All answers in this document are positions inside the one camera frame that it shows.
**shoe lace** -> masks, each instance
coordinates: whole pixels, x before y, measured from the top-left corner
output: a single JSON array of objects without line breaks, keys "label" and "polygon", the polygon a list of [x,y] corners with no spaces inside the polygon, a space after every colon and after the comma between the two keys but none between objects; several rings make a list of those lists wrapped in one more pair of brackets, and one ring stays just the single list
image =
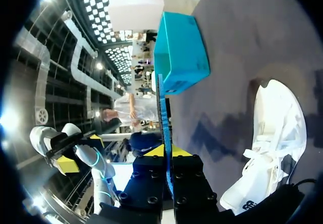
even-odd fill
[{"label": "shoe lace", "polygon": [[[261,169],[263,171],[267,171],[271,169],[271,177],[269,181],[269,188],[268,191],[271,193],[275,189],[272,188],[273,184],[277,183],[279,180],[279,173],[281,171],[281,161],[280,159],[286,155],[288,155],[291,150],[298,148],[301,145],[300,140],[286,140],[286,141],[280,141],[281,135],[284,130],[290,130],[291,128],[295,128],[296,131],[299,131],[299,126],[294,124],[293,121],[288,121],[285,124],[285,116],[280,121],[280,125],[277,126],[277,130],[275,131],[275,134],[271,141],[258,141],[256,140],[256,146],[262,146],[262,145],[271,145],[271,146],[278,146],[278,143],[281,143],[283,146],[288,146],[283,149],[276,150],[275,148],[272,148],[272,150],[251,150],[246,149],[243,153],[243,155],[250,160],[247,162],[245,167],[243,168],[242,175],[247,174],[249,171],[254,170],[254,168],[257,168],[258,170]],[[266,136],[260,135],[258,139],[263,139]]]}]

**teal plastic box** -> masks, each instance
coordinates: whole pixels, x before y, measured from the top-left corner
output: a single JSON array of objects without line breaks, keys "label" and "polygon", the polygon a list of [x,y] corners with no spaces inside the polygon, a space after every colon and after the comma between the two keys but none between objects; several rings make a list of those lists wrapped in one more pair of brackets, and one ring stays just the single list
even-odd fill
[{"label": "teal plastic box", "polygon": [[163,75],[166,94],[179,94],[210,74],[195,18],[164,12],[154,49],[155,75]]}]

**glass ceiling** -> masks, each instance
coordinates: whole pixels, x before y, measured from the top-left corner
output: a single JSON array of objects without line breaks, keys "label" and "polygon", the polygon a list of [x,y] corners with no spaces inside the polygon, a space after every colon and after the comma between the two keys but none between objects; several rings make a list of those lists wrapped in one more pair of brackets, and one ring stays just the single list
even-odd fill
[{"label": "glass ceiling", "polygon": [[131,84],[131,75],[124,73],[130,73],[132,46],[113,48],[115,47],[113,45],[115,42],[131,40],[127,39],[127,36],[132,35],[132,31],[113,31],[107,12],[110,1],[112,0],[83,0],[83,6],[98,44],[112,46],[112,48],[105,50],[105,53],[117,66],[119,73],[123,73],[121,77],[124,83]]}]

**ventilation duct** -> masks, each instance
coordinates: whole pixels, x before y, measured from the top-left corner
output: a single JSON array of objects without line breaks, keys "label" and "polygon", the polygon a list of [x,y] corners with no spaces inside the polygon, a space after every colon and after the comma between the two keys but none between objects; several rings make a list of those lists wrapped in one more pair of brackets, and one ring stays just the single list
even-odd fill
[{"label": "ventilation duct", "polygon": [[49,51],[47,47],[41,44],[25,27],[23,27],[18,34],[15,44],[34,55],[41,61],[36,82],[35,119],[36,125],[44,125],[47,123],[48,116],[47,119],[43,121],[43,118],[39,118],[39,114],[41,112],[47,113],[45,110],[45,101],[47,77],[50,66]]},{"label": "ventilation duct", "polygon": [[76,43],[76,46],[74,49],[72,62],[71,62],[71,73],[72,73],[73,78],[76,81],[78,81],[78,82],[80,82],[80,83],[82,83],[82,84],[102,93],[102,94],[110,96],[112,99],[117,99],[117,98],[121,97],[118,93],[116,93],[112,90],[109,90],[108,88],[104,87],[103,85],[101,85],[100,83],[98,83],[97,81],[95,81],[91,77],[87,76],[85,73],[83,73],[82,71],[80,71],[78,69],[78,64],[80,61],[80,55],[81,55],[82,48],[84,48],[93,58],[97,57],[97,52],[91,48],[89,43],[82,36],[82,33],[79,31],[79,29],[77,28],[75,23],[72,21],[72,19],[69,16],[66,15],[66,13],[68,13],[68,12],[63,13],[62,20],[64,21],[66,26],[69,28],[69,30],[73,33],[75,38],[77,39],[77,43]]}]

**white sneaker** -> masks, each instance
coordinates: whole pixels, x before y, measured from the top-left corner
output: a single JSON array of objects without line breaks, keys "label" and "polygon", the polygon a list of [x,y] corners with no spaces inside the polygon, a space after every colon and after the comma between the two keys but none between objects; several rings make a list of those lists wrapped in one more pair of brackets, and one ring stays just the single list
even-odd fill
[{"label": "white sneaker", "polygon": [[242,177],[221,197],[220,204],[238,215],[263,201],[273,193],[282,178],[289,173],[281,162],[291,155],[295,162],[306,147],[306,125],[301,107],[294,94],[282,83],[270,80],[266,88],[259,87],[254,107],[252,150],[243,155],[249,162]]}]

